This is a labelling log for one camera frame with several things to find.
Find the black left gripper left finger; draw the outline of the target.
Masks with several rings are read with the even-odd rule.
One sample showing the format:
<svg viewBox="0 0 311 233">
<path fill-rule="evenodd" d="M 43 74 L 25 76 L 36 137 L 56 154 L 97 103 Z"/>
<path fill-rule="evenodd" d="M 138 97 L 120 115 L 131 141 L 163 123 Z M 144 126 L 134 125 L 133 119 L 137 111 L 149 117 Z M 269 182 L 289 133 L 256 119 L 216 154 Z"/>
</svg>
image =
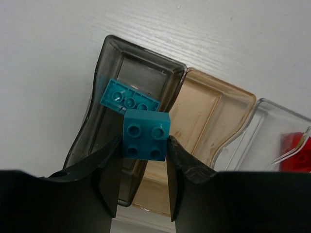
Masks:
<svg viewBox="0 0 311 233">
<path fill-rule="evenodd" d="M 0 172 L 3 233 L 108 233 L 116 216 L 122 137 L 49 177 Z"/>
</svg>

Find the small cyan lego brick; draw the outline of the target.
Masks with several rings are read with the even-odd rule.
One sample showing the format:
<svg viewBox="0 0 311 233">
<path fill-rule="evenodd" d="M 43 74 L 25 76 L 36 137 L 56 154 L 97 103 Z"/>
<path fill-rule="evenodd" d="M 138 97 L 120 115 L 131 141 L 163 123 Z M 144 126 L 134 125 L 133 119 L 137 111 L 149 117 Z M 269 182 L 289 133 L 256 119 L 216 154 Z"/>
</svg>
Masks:
<svg viewBox="0 0 311 233">
<path fill-rule="evenodd" d="M 123 158 L 165 161 L 170 126 L 167 112 L 127 110 L 123 121 Z"/>
</svg>

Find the long cyan lego brick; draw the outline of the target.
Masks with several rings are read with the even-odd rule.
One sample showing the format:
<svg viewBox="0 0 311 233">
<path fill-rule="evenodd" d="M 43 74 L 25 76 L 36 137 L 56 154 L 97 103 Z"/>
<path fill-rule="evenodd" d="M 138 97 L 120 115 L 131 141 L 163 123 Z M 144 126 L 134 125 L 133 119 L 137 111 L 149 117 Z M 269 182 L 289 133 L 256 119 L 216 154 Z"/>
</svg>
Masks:
<svg viewBox="0 0 311 233">
<path fill-rule="evenodd" d="M 157 111 L 160 107 L 159 101 L 114 79 L 109 80 L 100 104 L 123 115 L 128 109 Z"/>
</svg>

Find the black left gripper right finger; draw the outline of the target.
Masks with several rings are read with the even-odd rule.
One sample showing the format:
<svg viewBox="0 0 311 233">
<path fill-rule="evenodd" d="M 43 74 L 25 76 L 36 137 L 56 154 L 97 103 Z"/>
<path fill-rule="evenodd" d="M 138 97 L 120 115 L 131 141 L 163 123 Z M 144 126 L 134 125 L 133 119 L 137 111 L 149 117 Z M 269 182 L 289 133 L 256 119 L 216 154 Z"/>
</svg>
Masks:
<svg viewBox="0 0 311 233">
<path fill-rule="evenodd" d="M 308 233 L 311 176 L 217 172 L 167 141 L 171 220 L 178 233 Z"/>
</svg>

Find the red lego brick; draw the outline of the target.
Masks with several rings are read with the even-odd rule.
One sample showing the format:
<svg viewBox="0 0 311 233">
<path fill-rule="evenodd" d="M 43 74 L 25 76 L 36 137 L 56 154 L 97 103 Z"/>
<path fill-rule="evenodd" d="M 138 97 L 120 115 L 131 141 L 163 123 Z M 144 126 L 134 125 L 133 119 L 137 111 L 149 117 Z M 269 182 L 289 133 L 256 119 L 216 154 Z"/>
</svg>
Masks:
<svg viewBox="0 0 311 233">
<path fill-rule="evenodd" d="M 294 149 L 303 133 L 289 133 L 284 134 L 280 142 L 280 155 L 283 155 Z M 310 172 L 311 171 L 311 138 L 309 137 L 306 144 L 295 155 L 280 162 L 280 171 L 290 172 Z"/>
</svg>

